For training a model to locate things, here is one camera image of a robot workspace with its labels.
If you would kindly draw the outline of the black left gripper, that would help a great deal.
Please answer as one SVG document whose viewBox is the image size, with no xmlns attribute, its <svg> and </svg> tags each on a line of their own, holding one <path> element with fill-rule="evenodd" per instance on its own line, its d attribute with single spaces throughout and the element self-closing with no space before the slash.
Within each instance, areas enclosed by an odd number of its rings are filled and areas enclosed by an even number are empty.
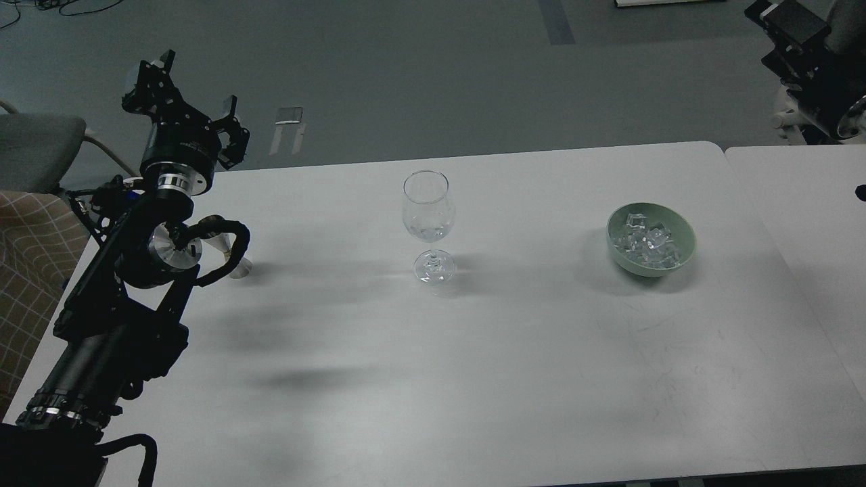
<svg viewBox="0 0 866 487">
<path fill-rule="evenodd" d="M 236 114 L 238 98 L 230 95 L 216 119 L 187 114 L 187 105 L 171 80 L 176 52 L 168 49 L 155 61 L 143 60 L 131 71 L 121 107 L 148 117 L 154 125 L 140 175 L 153 188 L 175 186 L 189 196 L 210 191 L 217 164 L 230 170 L 244 162 L 250 130 Z"/>
</svg>

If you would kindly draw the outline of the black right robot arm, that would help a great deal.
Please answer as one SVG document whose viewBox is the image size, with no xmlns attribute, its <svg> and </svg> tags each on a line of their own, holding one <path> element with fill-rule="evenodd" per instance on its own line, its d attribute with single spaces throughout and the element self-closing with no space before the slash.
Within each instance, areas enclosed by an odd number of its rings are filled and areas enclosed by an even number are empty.
<svg viewBox="0 0 866 487">
<path fill-rule="evenodd" d="M 819 16 L 798 1 L 744 10 L 773 49 L 761 64 L 779 78 L 771 126 L 790 145 L 862 145 L 865 6 L 834 1 Z"/>
</svg>

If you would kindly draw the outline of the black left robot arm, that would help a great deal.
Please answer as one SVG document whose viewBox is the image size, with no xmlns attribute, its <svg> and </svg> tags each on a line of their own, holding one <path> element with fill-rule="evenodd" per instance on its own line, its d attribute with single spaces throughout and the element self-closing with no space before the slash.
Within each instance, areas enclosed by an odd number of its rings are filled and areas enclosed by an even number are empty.
<svg viewBox="0 0 866 487">
<path fill-rule="evenodd" d="M 217 164 L 244 160 L 250 131 L 234 95 L 216 119 L 189 105 L 170 77 L 175 56 L 140 62 L 122 97 L 124 111 L 152 121 L 138 175 L 69 193 L 98 250 L 53 322 L 64 351 L 18 419 L 2 425 L 3 486 L 97 486 L 108 457 L 134 446 L 143 448 L 138 484 L 151 486 L 154 438 L 106 442 L 104 429 L 122 413 L 119 400 L 138 398 L 187 348 L 181 318 L 192 290 L 251 267 L 246 225 L 219 215 L 187 224 Z M 99 224 L 83 212 L 84 195 Z"/>
</svg>

